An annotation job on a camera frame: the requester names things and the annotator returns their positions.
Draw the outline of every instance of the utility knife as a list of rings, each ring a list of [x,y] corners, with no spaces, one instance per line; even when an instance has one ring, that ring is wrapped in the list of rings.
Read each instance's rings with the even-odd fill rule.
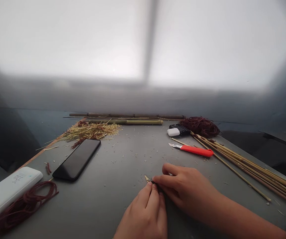
[[[187,145],[179,145],[179,144],[171,144],[171,143],[168,143],[168,144],[173,148],[178,148],[180,150],[184,150],[184,151],[194,153],[194,154],[199,154],[205,157],[210,157],[213,155],[213,151],[211,149],[202,149],[202,148],[197,148],[197,147],[192,147],[192,146],[187,146]]]

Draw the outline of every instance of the small bamboo piece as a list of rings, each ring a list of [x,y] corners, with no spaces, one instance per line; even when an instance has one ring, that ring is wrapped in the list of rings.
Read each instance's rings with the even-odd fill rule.
[[[204,145],[199,139],[194,137],[195,140],[197,140],[203,147],[206,149],[209,149],[206,145]],[[234,170],[229,164],[227,164],[224,160],[222,160],[217,154],[213,154],[220,162],[222,162],[224,165],[226,165],[232,172],[234,172],[239,178],[241,178],[243,181],[245,181],[251,188],[253,188],[257,193],[259,193],[265,200],[271,201],[270,198],[268,198],[266,195],[264,195],[259,189],[257,189],[252,183],[250,183],[248,180],[246,180],[241,174],[239,174],[236,170]]]
[[[102,119],[90,119],[89,124],[91,123],[107,123],[107,124],[163,124],[162,120],[102,120]]]

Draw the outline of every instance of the brown string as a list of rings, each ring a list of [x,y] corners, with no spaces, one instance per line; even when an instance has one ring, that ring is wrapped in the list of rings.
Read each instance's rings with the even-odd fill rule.
[[[36,191],[44,186],[50,186],[48,194],[45,196],[36,195]],[[0,234],[8,232],[25,221],[58,193],[57,185],[54,182],[45,181],[34,185],[0,214]]]
[[[52,172],[50,170],[50,165],[49,163],[46,164],[46,170],[47,170],[47,174],[50,175]]]
[[[179,122],[180,125],[203,137],[214,137],[220,133],[212,120],[203,117],[190,117]]]

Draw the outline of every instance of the phone screen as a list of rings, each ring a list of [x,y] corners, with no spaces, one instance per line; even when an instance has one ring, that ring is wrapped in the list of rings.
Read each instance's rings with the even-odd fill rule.
[[[54,178],[75,181],[100,145],[100,140],[86,139],[52,174]]]

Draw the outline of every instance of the bamboo shaving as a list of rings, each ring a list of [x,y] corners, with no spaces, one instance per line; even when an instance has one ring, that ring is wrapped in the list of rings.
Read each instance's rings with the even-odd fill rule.
[[[78,126],[72,126],[67,130],[59,141],[65,140],[67,142],[73,140],[80,140],[82,138],[87,139],[102,139],[106,135],[114,136],[119,133],[121,126],[119,124],[107,124],[107,123],[92,123],[92,124],[78,124]]]

